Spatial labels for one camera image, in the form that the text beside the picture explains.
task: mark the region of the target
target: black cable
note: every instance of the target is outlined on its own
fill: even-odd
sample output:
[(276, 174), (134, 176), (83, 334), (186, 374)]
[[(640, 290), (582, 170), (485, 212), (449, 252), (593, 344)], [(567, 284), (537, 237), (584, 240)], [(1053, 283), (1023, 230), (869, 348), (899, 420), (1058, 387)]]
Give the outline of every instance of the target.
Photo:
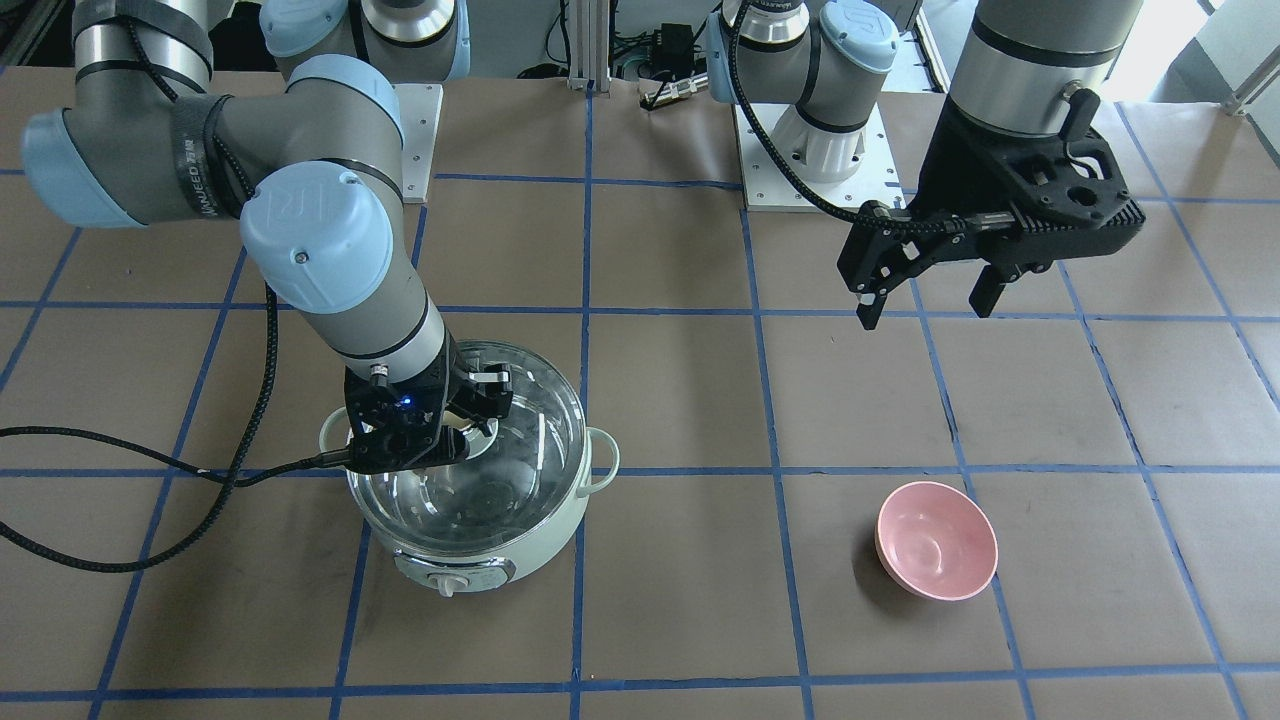
[[(552, 24), (547, 26), (547, 37), (543, 38), (543, 53), (545, 53), (547, 56), (553, 63), (561, 63), (562, 65), (567, 65), (568, 64), (567, 59), (561, 60), (556, 55), (552, 55), (552, 32), (556, 31), (556, 26), (559, 24), (561, 19), (564, 17), (564, 3), (563, 3), (563, 0), (561, 1), (559, 5), (561, 5), (559, 14), (557, 14), (556, 18), (552, 19)], [(564, 56), (568, 58), (568, 38), (567, 37), (564, 38)]]
[[(151, 81), (156, 85), (156, 87), (160, 88), (160, 91), (165, 95), (165, 97), (169, 99), (170, 102), (177, 101), (178, 94), (173, 90), (173, 87), (170, 87), (164, 81), (164, 78), (156, 70), (155, 65), (151, 63), (150, 58), (147, 56), (146, 49), (142, 46), (142, 42), (138, 38), (137, 27), (134, 26), (133, 20), (132, 19), (127, 20), (125, 26), (128, 28), (129, 40), (133, 45), (134, 53), (138, 55), (138, 60), (142, 64), (143, 69), (146, 70), (147, 76), (151, 77)], [(223, 141), (216, 136), (215, 136), (215, 142), (218, 143), (219, 150), (224, 154), (224, 158), (227, 158), (228, 163), (230, 164), (232, 172), (234, 173), (236, 179), (241, 186), (241, 191), (244, 193), (244, 197), (246, 199), (250, 197), (253, 192), (253, 187), (250, 183), (248, 176), (244, 173), (243, 167), (236, 159), (230, 149), (227, 147), (227, 145), (223, 143)], [(248, 456), (250, 447), (253, 445), (253, 438), (257, 436), (259, 427), (262, 423), (262, 416), (266, 414), (268, 404), (270, 404), (271, 401), (271, 391), (275, 387), (275, 370), (279, 355), (279, 299), (276, 297), (275, 292), (271, 290), (270, 286), (265, 287), (266, 287), (266, 354), (265, 354), (266, 356), (262, 368), (262, 382), (261, 386), (259, 387), (257, 400), (253, 404), (253, 410), (250, 414), (248, 421), (244, 424), (244, 432), (241, 434), (239, 443), (236, 446), (236, 452), (232, 456), (232, 462), (228, 466), (225, 475), (219, 475), (218, 473), (212, 473), (210, 470), (202, 470), (188, 462), (183, 462), (182, 460), (170, 457), (163, 452), (143, 447), (137, 443), (114, 438), (111, 436), (106, 436), (102, 433), (95, 433), (91, 430), (81, 430), (77, 428), (52, 428), (41, 425), (0, 428), (0, 438), (14, 437), (14, 436), (49, 436), (49, 434), (79, 437), (83, 439), (90, 439), (93, 442), (100, 442), (114, 447), (129, 450), (132, 452), (137, 452), (147, 457), (151, 457), (154, 460), (165, 462), (172, 468), (183, 470), (192, 475), (218, 482), (221, 486), (220, 489), (218, 491), (218, 497), (214, 500), (212, 506), (210, 506), (209, 511), (205, 514), (204, 520), (201, 520), (201, 523), (195, 529), (187, 533), (186, 537), (183, 537), (180, 541), (178, 541), (168, 550), (152, 555), (151, 557), (137, 560), (133, 562), (99, 562), (95, 560), (84, 560), (82, 557), (67, 555), (64, 552), (59, 552), (56, 550), (50, 548), (49, 546), (45, 546), (42, 543), (38, 543), (28, 538), (27, 536), (19, 533), (18, 530), (14, 530), (5, 523), (0, 523), (0, 537), (4, 537), (9, 542), (13, 542), (18, 547), (28, 552), (32, 552), (40, 557), (51, 560), (60, 565), (67, 565), (69, 568), (76, 568), (79, 570), (88, 570), (95, 573), (136, 573), (138, 570), (154, 568), (166, 560), (178, 556), (179, 553), (189, 548), (192, 544), (195, 544), (196, 541), (202, 538), (209, 532), (209, 529), (212, 528), (214, 523), (218, 521), (218, 518), (227, 507), (227, 502), (230, 500), (232, 492), (237, 487), (253, 486), (268, 478), (274, 478), (275, 475), (280, 475), (291, 470), (333, 466), (334, 464), (340, 464), (342, 461), (344, 461), (346, 454), (342, 451), (321, 454), (315, 457), (307, 457), (302, 460), (296, 460), (293, 462), (287, 462), (284, 465), (278, 465), (275, 468), (271, 468), (269, 470), (265, 470), (243, 480), (239, 478), (241, 469), (244, 465), (244, 459)]]
[(742, 22), (746, 19), (746, 13), (751, 9), (751, 1), (744, 0), (741, 6), (737, 9), (737, 17), (733, 19), (733, 26), (730, 28), (730, 42), (728, 42), (728, 79), (730, 85), (733, 87), (733, 99), (742, 108), (742, 114), (746, 115), (746, 123), (751, 126), (751, 131), (755, 137), (760, 140), (760, 145), (764, 146), (764, 151), (777, 165), (778, 172), (782, 177), (799, 192), (805, 200), (813, 204), (814, 208), (822, 210), (823, 213), (844, 220), (851, 225), (858, 225), (870, 229), (887, 229), (899, 232), (915, 232), (920, 234), (936, 234), (936, 233), (957, 233), (965, 229), (965, 222), (960, 218), (951, 218), (947, 220), (893, 220), (888, 218), (878, 218), (876, 215), (863, 215), (852, 210), (846, 210), (838, 208), (827, 201), (823, 196), (813, 191), (800, 176), (787, 165), (787, 161), (778, 152), (778, 149), (769, 140), (769, 133), (764, 129), (760, 119), (755, 117), (755, 110), (751, 109), (751, 102), (746, 97), (746, 92), (742, 90), (742, 81), (737, 74), (737, 49), (742, 40)]
[(658, 92), (653, 94), (653, 101), (652, 102), (645, 102), (644, 100), (640, 101), (640, 108), (646, 113), (653, 113), (657, 109), (658, 99), (662, 97), (662, 91), (667, 90), (667, 86), (671, 85), (671, 78), (673, 77), (673, 73), (671, 70), (662, 70), (660, 73), (652, 76), (649, 79), (658, 79), (659, 76), (667, 76), (667, 77), (662, 81), (662, 85), (658, 86)]
[[(220, 479), (221, 489), (218, 491), (218, 497), (214, 500), (212, 506), (209, 512), (205, 514), (205, 519), (200, 521), (198, 525), (180, 541), (174, 543), (169, 550), (152, 555), (145, 560), (137, 560), (133, 562), (100, 562), (96, 560), (84, 560), (82, 557), (76, 557), (73, 555), (67, 555), (65, 552), (59, 552), (49, 546), (41, 544), (27, 536), (14, 530), (5, 523), (0, 523), (0, 537), (4, 537), (9, 542), (17, 544), (18, 547), (38, 555), (45, 560), (51, 560), (59, 565), (65, 565), (68, 568), (74, 568), (77, 570), (88, 570), (91, 573), (136, 573), (138, 570), (146, 570), (147, 568), (154, 568), (166, 560), (170, 560), (188, 547), (196, 543), (200, 538), (214, 527), (218, 521), (218, 516), (221, 515), (223, 510), (227, 507), (227, 502), (230, 500), (232, 491), (236, 489), (239, 480), (241, 466), (244, 464), (244, 457), (248, 455), (250, 446), (253, 443), (253, 437), (257, 434), (257, 428), (262, 421), (262, 415), (266, 413), (266, 405), (271, 400), (271, 389), (275, 386), (275, 365), (276, 365), (276, 350), (279, 346), (279, 307), (276, 305), (275, 293), (271, 288), (266, 288), (266, 360), (265, 368), (262, 369), (262, 384), (259, 388), (257, 401), (253, 404), (253, 411), (250, 414), (248, 423), (244, 425), (244, 433), (241, 436), (239, 445), (236, 447), (236, 455), (232, 457), (230, 468), (227, 470), (227, 475), (218, 478), (216, 474), (200, 470), (198, 468), (192, 468), (189, 464), (182, 462), (180, 460), (164, 456), (154, 450), (147, 450), (134, 443), (125, 443), (124, 441), (118, 441), (118, 438), (111, 438), (109, 436), (101, 436), (100, 433), (90, 433), (87, 430), (77, 430), (76, 428), (44, 428), (44, 427), (27, 427), (27, 428), (4, 428), (0, 429), (0, 437), (22, 436), (22, 434), (63, 434), (72, 437), (83, 437), (86, 439), (92, 439), (95, 442), (106, 442), (106, 445), (114, 445), (116, 447), (124, 447), (125, 450), (133, 450), (134, 452), (141, 452), (148, 457), (159, 459), (163, 462), (170, 464), (184, 471), (192, 471), (193, 475), (198, 475), (206, 479)], [(250, 478), (253, 483), (261, 482), (268, 477), (275, 477), (280, 473), (287, 473), (289, 470), (315, 468), (316, 459), (310, 457), (305, 460), (298, 460), (279, 468), (273, 468), (266, 473), (260, 473), (253, 478)]]
[(573, 54), (568, 47), (568, 0), (561, 3), (561, 36), (564, 38), (564, 65), (573, 67)]

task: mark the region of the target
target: robotic arm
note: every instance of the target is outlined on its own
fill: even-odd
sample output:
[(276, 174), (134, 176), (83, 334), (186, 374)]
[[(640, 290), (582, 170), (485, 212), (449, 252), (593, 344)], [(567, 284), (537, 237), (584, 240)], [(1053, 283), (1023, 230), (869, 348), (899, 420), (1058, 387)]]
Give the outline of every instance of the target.
[[(1004, 288), (1055, 260), (1108, 255), (1146, 222), (1115, 155), (1091, 123), (1094, 88), (1142, 0), (980, 0), (905, 210), (856, 214), (805, 183), (858, 169), (861, 127), (892, 64), (892, 20), (863, 0), (832, 0), (817, 20), (803, 0), (739, 0), (713, 13), (712, 88), (744, 105), (783, 176), (851, 223), (837, 266), (873, 329), (902, 282), (937, 263), (988, 263), (969, 302), (988, 316)], [(772, 131), (749, 101), (790, 102)]]
[[(28, 124), (23, 164), (32, 186), (82, 227), (239, 218), (268, 283), (347, 365), (356, 436), (343, 464), (375, 474), (466, 459), (468, 437), (480, 442), (509, 410), (509, 370), (467, 365), (404, 254), (392, 179), (401, 177), (403, 145), (394, 88), (369, 64), (323, 51), (342, 40), (347, 3), (270, 4), (264, 23), (343, 8), (328, 19), (321, 12), (333, 27), (282, 60), (292, 65), (284, 95), (244, 99), (207, 95), (205, 5), (192, 4), (192, 13), (174, 5), (183, 6), (77, 5), (77, 106)], [(442, 4), (364, 5), (403, 19)], [(465, 12), (454, 22), (447, 5), (435, 28), (442, 38), (466, 24)], [(436, 47), (449, 55), (447, 67), (458, 65), (454, 46)], [(445, 424), (447, 413), (462, 423)]]

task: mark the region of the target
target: white pot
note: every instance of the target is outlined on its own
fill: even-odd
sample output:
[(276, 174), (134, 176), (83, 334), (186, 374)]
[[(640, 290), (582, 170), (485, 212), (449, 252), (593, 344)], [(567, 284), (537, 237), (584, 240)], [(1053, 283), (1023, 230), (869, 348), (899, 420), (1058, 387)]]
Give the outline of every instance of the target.
[(396, 553), (396, 566), (401, 573), (444, 597), (454, 592), (489, 591), (524, 578), (545, 565), (573, 538), (586, 512), (586, 501), (618, 474), (618, 443), (613, 436), (598, 428), (586, 428), (586, 433), (589, 438), (602, 439), (609, 446), (613, 464), (608, 474), (599, 482), (591, 482), (591, 443), (584, 443), (573, 492), (525, 534), (489, 551), (462, 557), (433, 555), (428, 548), (401, 542), (385, 532), (378, 532), (378, 539)]
[[(586, 502), (617, 475), (618, 443), (588, 428), (577, 395), (549, 363), (507, 343), (462, 342), (476, 366), (508, 363), (515, 400), (492, 441), (471, 434), (470, 459), (393, 474), (347, 473), (356, 503), (396, 566), (444, 597), (518, 580), (573, 537)], [(332, 425), (340, 419), (330, 418)], [(321, 430), (321, 447), (326, 430)], [(591, 441), (609, 471), (593, 482)]]

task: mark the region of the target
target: pot handle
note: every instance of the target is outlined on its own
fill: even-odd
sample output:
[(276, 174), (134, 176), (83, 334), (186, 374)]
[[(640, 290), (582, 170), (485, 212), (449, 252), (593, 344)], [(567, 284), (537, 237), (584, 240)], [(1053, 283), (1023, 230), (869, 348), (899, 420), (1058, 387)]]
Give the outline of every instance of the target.
[(609, 446), (609, 450), (613, 451), (613, 465), (609, 466), (609, 471), (604, 475), (604, 479), (598, 483), (593, 483), (591, 474), (588, 473), (586, 479), (577, 488), (579, 497), (586, 497), (607, 488), (613, 482), (613, 478), (618, 475), (618, 466), (622, 464), (622, 455), (618, 452), (618, 441), (613, 439), (613, 436), (599, 428), (586, 428), (586, 441), (591, 442), (593, 439), (603, 439)]
[(320, 452), (329, 452), (338, 450), (337, 447), (328, 447), (325, 443), (329, 441), (329, 433), (338, 425), (338, 421), (347, 416), (347, 407), (339, 407), (325, 418), (324, 423), (320, 424), (320, 437), (316, 441), (320, 445)]

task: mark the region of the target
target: metal base plate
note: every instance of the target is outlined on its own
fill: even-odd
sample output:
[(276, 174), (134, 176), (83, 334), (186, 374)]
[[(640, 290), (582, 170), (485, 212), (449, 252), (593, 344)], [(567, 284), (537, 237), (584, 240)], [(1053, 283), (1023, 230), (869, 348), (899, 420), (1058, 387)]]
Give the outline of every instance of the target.
[(421, 205), (426, 202), (426, 184), (431, 179), (431, 158), (435, 155), (444, 88), (439, 85), (402, 83), (396, 86), (396, 96), (399, 99), (404, 124), (401, 196), (404, 202)]
[[(772, 128), (782, 117), (787, 105), (751, 105), (760, 124)], [(737, 118), (737, 147), (742, 161), (742, 184), (745, 186), (746, 209), (774, 213), (817, 213), (818, 209), (800, 197), (782, 173), (769, 160), (764, 146), (746, 122), (742, 109), (735, 106)], [(879, 200), (890, 208), (902, 206), (902, 188), (893, 167), (893, 155), (884, 138), (884, 122), (879, 108), (872, 109), (867, 119), (867, 150), (861, 154), (858, 172), (838, 183), (809, 183), (818, 195), (832, 205), (856, 210), (868, 200)]]

